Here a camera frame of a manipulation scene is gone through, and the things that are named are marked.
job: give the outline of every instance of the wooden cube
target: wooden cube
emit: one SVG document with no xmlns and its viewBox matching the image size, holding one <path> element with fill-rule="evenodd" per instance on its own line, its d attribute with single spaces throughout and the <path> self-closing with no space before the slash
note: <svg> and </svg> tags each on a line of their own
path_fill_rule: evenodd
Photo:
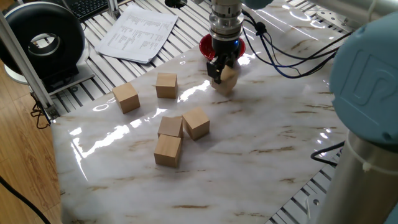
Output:
<svg viewBox="0 0 398 224">
<path fill-rule="evenodd" d="M 177 74 L 172 73 L 158 73 L 156 79 L 156 94 L 158 98 L 177 97 Z"/>
<path fill-rule="evenodd" d="M 210 130 L 210 120 L 200 108 L 194 108 L 182 115 L 183 127 L 193 140 L 207 134 Z"/>
<path fill-rule="evenodd" d="M 131 83 L 125 83 L 112 89 L 114 98 L 125 114 L 140 107 L 137 91 Z"/>
<path fill-rule="evenodd" d="M 154 153 L 156 164 L 177 167 L 181 145 L 182 139 L 161 134 Z"/>
<path fill-rule="evenodd" d="M 221 72 L 221 83 L 217 84 L 214 80 L 211 80 L 211 87 L 213 87 L 218 93 L 228 96 L 236 82 L 238 81 L 238 73 L 229 66 L 225 66 Z"/>
<path fill-rule="evenodd" d="M 159 130 L 157 132 L 157 137 L 159 138 L 161 134 L 173 136 L 177 138 L 182 138 L 182 118 L 168 118 L 163 117 L 160 122 Z"/>
</svg>

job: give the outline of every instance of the black cable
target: black cable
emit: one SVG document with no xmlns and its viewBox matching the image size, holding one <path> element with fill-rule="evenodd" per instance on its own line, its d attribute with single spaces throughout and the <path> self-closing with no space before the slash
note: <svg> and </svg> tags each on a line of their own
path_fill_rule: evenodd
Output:
<svg viewBox="0 0 398 224">
<path fill-rule="evenodd" d="M 257 23 L 257 24 L 256 24 L 255 20 L 254 20 L 253 18 L 251 18 L 251 19 L 252 19 L 253 22 L 252 22 L 252 21 L 249 21 L 249 20 L 247 20 L 247 19 L 245 19 L 244 21 L 246 21 L 246 22 L 250 23 L 252 26 L 254 26 L 254 28 L 257 30 L 257 34 L 258 34 L 258 33 L 259 33 L 259 32 L 258 32 L 258 29 L 259 29 L 258 26 L 259 26 L 260 23 Z M 337 43 L 337 42 L 343 40 L 344 38 L 348 37 L 348 36 L 351 35 L 351 34 L 352 34 L 352 32 L 350 32 L 350 33 L 348 33 L 348 34 L 345 34 L 344 36 L 342 36 L 342 37 L 340 37 L 339 39 L 333 41 L 332 43 L 330 43 L 330 44 L 324 46 L 322 49 L 320 49 L 319 51 L 315 52 L 314 54 L 312 54 L 311 56 L 309 56 L 309 57 L 307 57 L 307 58 L 297 57 L 297 56 L 294 56 L 294 55 L 290 55 L 290 54 L 288 54 L 288 53 L 285 53 L 285 52 L 283 52 L 281 49 L 278 49 L 278 48 L 272 43 L 272 40 L 269 40 L 267 37 L 265 37 L 265 36 L 264 36 L 264 33 L 262 33 L 261 36 L 271 45 L 272 51 L 274 51 L 274 49 L 276 49 L 276 50 L 278 50 L 279 52 L 281 52 L 282 54 L 284 54 L 284 55 L 286 55 L 286 56 L 292 57 L 292 58 L 294 58 L 294 59 L 302 60 L 302 61 L 300 61 L 300 62 L 298 62 L 298 63 L 295 63 L 295 64 L 292 64 L 292 65 L 278 65 L 278 67 L 281 67 L 281 68 L 290 68 L 290 67 L 294 67 L 294 66 L 300 65 L 300 64 L 302 64 L 302 63 L 304 63 L 304 62 L 306 62 L 306 61 L 308 61 L 308 60 L 313 60 L 313 59 L 321 58 L 321 57 L 324 57 L 324 56 L 326 56 L 326 55 L 329 55 L 329 54 L 331 54 L 331 53 L 333 53 L 333 52 L 336 52 L 336 51 L 339 49 L 339 47 L 337 47 L 337 48 L 335 48 L 335 49 L 333 49 L 333 50 L 329 50 L 329 51 L 327 51 L 327 52 L 325 52 L 325 53 L 319 55 L 320 52 L 324 51 L 325 49 L 327 49 L 328 47 L 332 46 L 333 44 L 335 44 L 335 43 Z"/>
<path fill-rule="evenodd" d="M 323 62 L 321 62 L 320 64 L 318 64 L 316 67 L 314 67 L 313 69 L 311 69 L 310 71 L 297 75 L 297 76 L 291 76 L 291 75 L 287 75 L 286 73 L 282 72 L 281 70 L 279 70 L 278 65 L 275 64 L 274 60 L 272 59 L 271 53 L 269 52 L 266 43 L 264 42 L 264 39 L 262 38 L 262 36 L 260 36 L 261 42 L 264 46 L 264 48 L 266 49 L 267 55 L 269 57 L 269 60 L 271 61 L 272 66 L 274 66 L 274 68 L 277 70 L 277 72 L 279 72 L 281 75 L 283 75 L 286 78 L 291 78 L 291 79 L 296 79 L 296 78 L 302 78 L 302 77 L 306 77 L 309 75 L 314 74 L 315 72 L 319 71 L 319 69 L 321 69 L 329 60 L 331 60 L 332 58 L 335 57 L 336 52 L 333 53 L 331 56 L 329 56 L 328 58 L 326 58 Z"/>
<path fill-rule="evenodd" d="M 294 56 L 294 55 L 288 54 L 288 53 L 282 51 L 281 49 L 278 49 L 278 48 L 277 48 L 275 45 L 273 45 L 269 40 L 267 40 L 266 37 L 264 37 L 264 38 L 266 39 L 266 41 L 268 42 L 268 44 L 270 44 L 273 48 L 275 48 L 277 51 L 279 51 L 280 53 L 282 53 L 282 54 L 284 54 L 284 55 L 286 55 L 286 56 L 288 56 L 288 57 L 291 57 L 291 58 L 294 58 L 294 59 L 298 59 L 298 60 L 310 60 L 310 59 L 320 58 L 320 57 L 326 56 L 326 55 L 328 55 L 328 54 L 330 54 L 330 53 L 332 53 L 332 52 L 337 51 L 340 47 L 337 47 L 337 48 L 335 48 L 335 49 L 333 49 L 333 50 L 330 50 L 330 51 L 328 51 L 328 52 L 325 52 L 325 53 L 323 53 L 323 54 L 317 55 L 317 54 L 319 54 L 320 52 L 322 52 L 322 51 L 324 51 L 325 49 L 327 49 L 328 47 L 332 46 L 333 44 L 336 44 L 336 43 L 340 42 L 341 40 L 343 40 L 344 38 L 348 37 L 348 36 L 351 35 L 351 34 L 352 34 L 352 32 L 349 32 L 349 33 L 345 34 L 344 36 L 342 36 L 342 37 L 340 37 L 339 39 L 337 39 L 337 40 L 331 42 L 330 44 L 328 44 L 328 45 L 326 45 L 326 46 L 324 46 L 322 49 L 320 49 L 319 51 L 315 52 L 313 55 L 311 55 L 311 56 L 309 56 L 309 57 L 307 57 L 307 58 L 298 57 L 298 56 Z"/>
<path fill-rule="evenodd" d="M 334 149 L 338 149 L 338 148 L 343 147 L 343 146 L 344 146 L 344 141 L 339 143 L 339 144 L 335 144 L 334 146 L 330 146 L 330 147 L 328 147 L 326 149 L 321 149 L 319 151 L 316 151 L 313 154 L 311 154 L 311 159 L 313 159 L 315 161 L 318 161 L 318 162 L 323 162 L 323 163 L 329 164 L 331 166 L 337 166 L 337 163 L 335 163 L 335 162 L 330 162 L 330 161 L 327 161 L 325 159 L 320 159 L 320 158 L 318 158 L 316 156 L 321 154 L 321 153 L 332 151 Z"/>
<path fill-rule="evenodd" d="M 245 38 L 246 38 L 246 40 L 247 40 L 247 42 L 248 42 L 248 44 L 249 44 L 249 47 L 250 47 L 250 49 L 253 51 L 254 55 L 255 55 L 260 61 L 262 61 L 262 62 L 264 62 L 264 63 L 266 63 L 266 64 L 268 64 L 268 65 L 272 65 L 281 75 L 283 75 L 283 76 L 286 77 L 286 78 L 302 78 L 302 77 L 306 77 L 306 76 L 308 76 L 308 75 L 311 75 L 311 74 L 313 74 L 313 73 L 319 71 L 319 69 L 321 69 L 329 60 L 331 60 L 331 59 L 336 55 L 336 53 L 333 53 L 331 56 L 329 56 L 327 59 L 325 59 L 325 60 L 324 60 L 323 62 L 321 62 L 319 65 L 317 65 L 316 67 L 314 67 L 313 69 L 311 69 L 310 71 L 308 71 L 308 72 L 306 72 L 306 73 L 304 73 L 304 74 L 300 74 L 300 75 L 297 75 L 297 76 L 290 76 L 290 75 L 286 75 L 284 72 L 282 72 L 281 70 L 279 70 L 279 67 L 281 67 L 281 68 L 289 68 L 289 67 L 286 67 L 286 66 L 284 66 L 284 65 L 276 65 L 276 64 L 274 63 L 274 61 L 273 61 L 273 59 L 272 59 L 272 56 L 271 56 L 271 54 L 269 53 L 269 50 L 268 50 L 268 48 L 267 48 L 267 45 L 265 45 L 265 42 L 264 42 L 264 39 L 262 38 L 262 36 L 260 36 L 260 39 L 261 39 L 261 41 L 262 41 L 262 43 L 263 43 L 264 48 L 266 49 L 266 52 L 267 52 L 267 54 L 268 54 L 268 57 L 269 57 L 270 60 L 271 60 L 271 63 L 265 61 L 264 59 L 262 59 L 261 57 L 258 56 L 258 54 L 256 53 L 256 51 L 254 51 L 253 46 L 251 45 L 250 40 L 249 40 L 249 38 L 248 38 L 248 35 L 247 35 L 247 33 L 246 33 L 246 31 L 245 31 L 244 29 L 243 29 L 243 33 L 244 33 Z"/>
<path fill-rule="evenodd" d="M 266 34 L 268 34 L 269 40 L 271 41 L 271 49 L 272 49 L 272 54 L 274 55 L 275 61 L 276 61 L 279 65 L 282 65 L 282 64 L 278 61 L 278 58 L 276 57 L 275 50 L 274 50 L 274 47 L 273 47 L 273 44 L 272 44 L 272 37 L 271 37 L 271 35 L 270 35 L 268 32 L 266 32 Z M 291 68 L 294 69 L 294 70 L 296 70 L 296 72 L 300 75 L 300 71 L 299 71 L 297 68 L 294 68 L 294 67 L 291 67 Z"/>
<path fill-rule="evenodd" d="M 33 97 L 33 99 L 36 102 L 35 105 L 32 108 L 32 112 L 30 112 L 30 115 L 33 118 L 37 117 L 36 128 L 37 129 L 45 129 L 46 127 L 50 127 L 50 120 L 47 117 L 47 115 L 45 113 L 43 113 L 43 106 L 41 105 L 41 103 L 38 100 L 36 100 L 36 98 L 33 96 L 32 93 L 30 95 Z M 46 118 L 46 120 L 48 122 L 44 127 L 39 127 L 39 121 L 40 121 L 40 117 L 41 116 L 45 116 L 45 118 Z"/>
<path fill-rule="evenodd" d="M 19 200 L 24 202 L 30 209 L 32 209 L 45 224 L 51 224 L 50 221 L 44 216 L 44 214 L 29 200 L 27 200 L 23 195 L 21 195 L 17 190 L 13 189 L 7 182 L 0 176 L 0 184 L 3 185 L 10 193 L 12 193 Z"/>
</svg>

